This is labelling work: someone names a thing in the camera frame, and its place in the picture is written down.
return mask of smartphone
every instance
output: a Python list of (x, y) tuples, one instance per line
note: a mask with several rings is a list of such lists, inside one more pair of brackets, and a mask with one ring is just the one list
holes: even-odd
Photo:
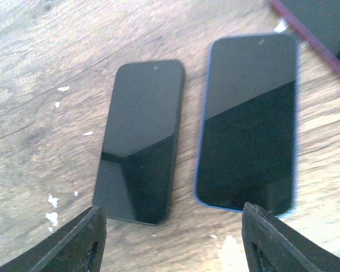
[(93, 205), (106, 217), (152, 225), (165, 221), (184, 76), (175, 60), (119, 68), (93, 195)]
[(296, 177), (296, 41), (290, 35), (213, 43), (195, 195), (200, 203), (274, 215), (293, 205)]
[(271, 0), (271, 5), (340, 76), (340, 0)]

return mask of blue smartphone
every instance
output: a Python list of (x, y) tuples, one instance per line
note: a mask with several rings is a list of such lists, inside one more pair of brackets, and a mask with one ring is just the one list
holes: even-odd
[(195, 182), (200, 203), (276, 216), (295, 199), (297, 42), (287, 34), (229, 37), (210, 54)]

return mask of phone screen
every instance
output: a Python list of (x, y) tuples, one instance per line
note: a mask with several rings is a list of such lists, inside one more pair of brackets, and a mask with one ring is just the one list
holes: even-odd
[(195, 193), (212, 207), (292, 205), (296, 44), (289, 35), (220, 39), (211, 49)]
[(107, 217), (146, 224), (166, 219), (183, 85), (178, 61), (119, 68), (93, 195)]

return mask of blue phone frame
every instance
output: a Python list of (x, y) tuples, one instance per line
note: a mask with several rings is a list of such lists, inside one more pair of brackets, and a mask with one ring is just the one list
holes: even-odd
[(209, 89), (209, 75), (210, 75), (210, 69), (211, 69), (211, 56), (213, 53), (213, 47), (214, 44), (223, 39), (239, 39), (239, 38), (244, 38), (244, 37), (259, 37), (263, 38), (265, 36), (279, 36), (279, 35), (286, 35), (289, 36), (290, 38), (293, 39), (296, 47), (296, 54), (295, 54), (295, 130), (294, 130), (294, 151), (293, 151), (293, 170), (292, 170), (292, 201), (291, 201), (291, 206), (290, 208), (283, 214), (277, 215), (277, 218), (285, 218), (293, 214), (296, 210), (296, 202), (298, 200), (298, 193), (297, 193), (297, 180), (299, 178), (299, 169), (298, 169), (298, 153), (299, 153), (299, 82), (300, 82), (300, 74), (299, 74), (299, 56), (300, 56), (300, 39), (298, 36), (291, 35), (288, 33), (265, 33), (262, 35), (242, 35), (242, 36), (232, 36), (232, 37), (222, 37), (216, 41), (213, 42), (211, 45), (210, 49), (210, 54), (209, 54), (209, 60), (208, 60), (208, 71), (206, 75), (206, 89), (205, 89), (205, 94), (204, 94), (204, 104), (203, 104), (203, 114), (202, 114), (202, 122), (201, 122), (201, 128), (200, 128), (200, 140), (199, 140), (199, 146), (198, 146), (198, 158), (197, 158), (197, 164), (195, 167), (195, 183), (194, 183), (194, 196), (196, 200), (201, 204), (206, 207), (210, 208), (216, 208), (216, 209), (221, 209), (221, 210), (227, 210), (227, 211), (235, 211), (237, 213), (241, 213), (241, 210), (234, 210), (234, 209), (228, 209), (228, 208), (223, 208), (223, 207), (217, 207), (217, 206), (212, 206), (204, 203), (201, 201), (198, 196), (197, 196), (197, 182), (198, 182), (198, 173), (199, 173), (199, 163), (200, 163), (200, 155), (201, 155), (201, 149), (202, 149), (202, 140), (203, 140), (203, 130), (204, 130), (204, 123), (205, 123), (205, 111), (206, 111), (206, 102), (207, 102), (207, 94), (208, 94), (208, 89)]

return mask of wood grain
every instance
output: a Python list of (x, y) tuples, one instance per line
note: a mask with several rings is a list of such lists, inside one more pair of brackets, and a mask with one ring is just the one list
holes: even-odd
[[(276, 25), (263, 0), (0, 1), (0, 264), (50, 235), (46, 213), (60, 227), (91, 205), (117, 69), (177, 58), (186, 83), (170, 218), (108, 220), (102, 270), (246, 271), (232, 257), (241, 214), (193, 197), (200, 116), (211, 43)], [(284, 221), (340, 256), (340, 79), (306, 46), (299, 97), (297, 210)]]

